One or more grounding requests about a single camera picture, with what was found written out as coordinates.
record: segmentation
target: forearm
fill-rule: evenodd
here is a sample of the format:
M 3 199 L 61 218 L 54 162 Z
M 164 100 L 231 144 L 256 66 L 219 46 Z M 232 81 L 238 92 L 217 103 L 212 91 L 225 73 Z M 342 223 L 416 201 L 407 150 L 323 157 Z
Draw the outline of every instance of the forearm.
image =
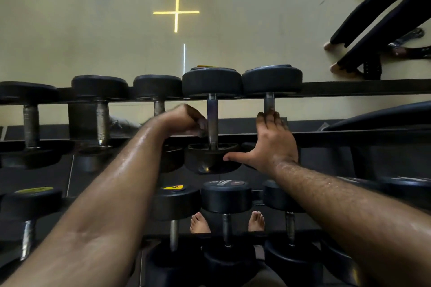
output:
M 142 239 L 163 140 L 157 125 L 141 128 L 6 285 L 121 283 Z
M 391 286 L 430 284 L 430 216 L 294 163 L 278 164 L 275 176 L 279 185 L 380 281 Z

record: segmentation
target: bare foot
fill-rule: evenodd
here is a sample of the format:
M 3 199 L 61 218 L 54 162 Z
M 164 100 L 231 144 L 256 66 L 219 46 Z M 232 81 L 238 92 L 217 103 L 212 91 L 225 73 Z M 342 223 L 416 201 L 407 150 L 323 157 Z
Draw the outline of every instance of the bare foot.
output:
M 253 211 L 251 213 L 250 220 L 248 222 L 248 231 L 264 231 L 265 230 L 265 219 L 259 211 Z
M 362 76 L 362 73 L 359 72 L 358 69 L 352 72 L 347 72 L 345 69 L 341 68 L 340 65 L 338 65 L 338 63 L 335 63 L 331 66 L 331 72 L 338 76 L 346 77 L 346 78 L 355 78 L 355 77 Z
M 339 45 L 340 45 L 340 43 L 338 45 L 333 45 L 331 42 L 328 41 L 323 45 L 323 49 L 325 49 L 326 51 L 330 51 Z
M 193 215 L 190 220 L 190 232 L 192 234 L 204 234 L 210 233 L 208 223 L 203 217 L 202 213 L 198 212 Z

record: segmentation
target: black pants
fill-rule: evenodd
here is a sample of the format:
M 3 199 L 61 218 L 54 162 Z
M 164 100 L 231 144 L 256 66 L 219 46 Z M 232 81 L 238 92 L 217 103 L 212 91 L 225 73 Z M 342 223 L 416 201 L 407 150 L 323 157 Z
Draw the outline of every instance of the black pants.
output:
M 349 15 L 331 37 L 332 44 L 350 45 L 386 8 L 396 0 L 365 0 Z M 365 58 L 431 18 L 431 0 L 403 0 L 365 35 L 338 64 L 347 69 L 361 65 Z

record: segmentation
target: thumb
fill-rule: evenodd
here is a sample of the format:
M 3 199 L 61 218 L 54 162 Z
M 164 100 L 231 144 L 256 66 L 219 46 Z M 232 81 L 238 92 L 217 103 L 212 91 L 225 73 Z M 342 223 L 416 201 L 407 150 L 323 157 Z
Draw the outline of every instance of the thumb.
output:
M 229 152 L 223 157 L 224 161 L 236 161 L 245 164 L 248 164 L 249 159 L 250 156 L 248 152 Z

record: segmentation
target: tan floor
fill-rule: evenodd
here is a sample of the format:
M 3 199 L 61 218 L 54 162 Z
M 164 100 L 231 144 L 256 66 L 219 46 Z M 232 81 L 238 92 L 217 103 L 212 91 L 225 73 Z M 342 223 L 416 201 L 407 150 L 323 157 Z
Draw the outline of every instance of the tan floor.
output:
M 239 72 L 291 63 L 304 81 L 337 80 L 322 45 L 362 0 L 0 0 L 0 81 L 70 86 L 79 74 L 118 76 L 132 84 L 141 74 L 181 76 L 196 65 Z M 426 36 L 412 43 L 431 44 Z M 387 62 L 383 79 L 430 78 L 429 61 Z M 428 100 L 428 96 L 302 98 L 277 102 L 291 120 L 345 118 Z M 206 111 L 205 102 L 194 102 Z M 261 100 L 220 102 L 219 116 L 251 117 Z M 150 104 L 113 104 L 111 114 L 142 122 Z M 41 106 L 41 123 L 66 123 L 67 106 Z M 0 125 L 21 124 L 19 107 L 0 107 Z

